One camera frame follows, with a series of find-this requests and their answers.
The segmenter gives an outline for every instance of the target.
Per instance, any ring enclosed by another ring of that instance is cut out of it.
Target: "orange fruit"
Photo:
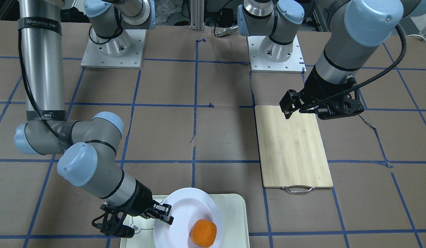
[[[216,233],[217,228],[214,223],[200,219],[194,224],[190,237],[195,245],[210,247],[216,239]]]

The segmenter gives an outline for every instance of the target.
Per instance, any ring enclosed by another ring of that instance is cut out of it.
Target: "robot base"
[[[280,73],[302,73],[306,72],[306,66],[304,65],[303,55],[301,55],[301,49],[298,44],[297,36],[295,36],[293,44],[294,50],[289,58],[285,62],[272,62],[264,58],[259,51],[260,44],[262,43],[265,36],[249,36],[248,51],[249,60],[251,62],[252,72],[280,72]]]
[[[127,55],[112,58],[107,57],[98,50],[98,46],[89,40],[83,55],[83,60],[81,61],[81,66],[89,68],[140,69],[142,54],[144,52],[146,30],[126,29],[125,31],[129,33],[132,43],[134,44],[134,47],[132,47],[132,50]]]

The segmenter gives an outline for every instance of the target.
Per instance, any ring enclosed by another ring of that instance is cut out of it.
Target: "wooden cutting board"
[[[265,187],[333,186],[315,114],[258,105],[256,122]]]

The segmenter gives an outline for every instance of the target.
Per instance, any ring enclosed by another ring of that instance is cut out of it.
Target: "cutting board handle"
[[[286,191],[290,194],[306,194],[308,192],[311,192],[313,189],[315,189],[315,187],[300,186],[300,187],[303,187],[307,190],[306,191],[292,191],[292,190],[290,190],[290,187],[280,187],[280,189],[284,190],[284,191]]]

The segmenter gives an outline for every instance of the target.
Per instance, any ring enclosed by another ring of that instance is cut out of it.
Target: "plate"
[[[190,232],[199,219],[213,222],[217,227],[216,239],[210,248],[220,248],[224,239],[224,221],[219,207],[204,191],[187,187],[170,194],[165,204],[172,206],[173,224],[155,220],[153,236],[156,248],[199,248],[191,238]]]

